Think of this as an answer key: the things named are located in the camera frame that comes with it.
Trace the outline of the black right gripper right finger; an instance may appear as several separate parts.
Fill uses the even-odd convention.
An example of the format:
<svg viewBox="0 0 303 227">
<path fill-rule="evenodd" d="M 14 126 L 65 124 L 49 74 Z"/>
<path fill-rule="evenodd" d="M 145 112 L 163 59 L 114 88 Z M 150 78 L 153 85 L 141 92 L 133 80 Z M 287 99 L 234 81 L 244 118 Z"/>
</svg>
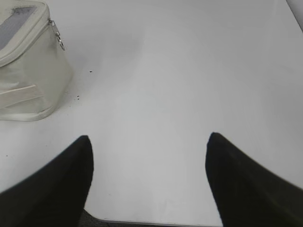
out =
<svg viewBox="0 0 303 227">
<path fill-rule="evenodd" d="M 223 135 L 207 143 L 205 171 L 225 227 L 301 227 L 303 191 L 251 159 Z"/>
</svg>

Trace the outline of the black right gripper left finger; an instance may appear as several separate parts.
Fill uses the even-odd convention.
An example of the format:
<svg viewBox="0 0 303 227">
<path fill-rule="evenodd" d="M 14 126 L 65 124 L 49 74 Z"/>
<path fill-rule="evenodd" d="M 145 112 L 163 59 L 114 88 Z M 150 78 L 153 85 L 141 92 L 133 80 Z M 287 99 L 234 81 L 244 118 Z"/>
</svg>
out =
<svg viewBox="0 0 303 227">
<path fill-rule="evenodd" d="M 37 172 L 1 192 L 2 227 L 76 227 L 94 171 L 92 145 L 80 136 Z"/>
</svg>

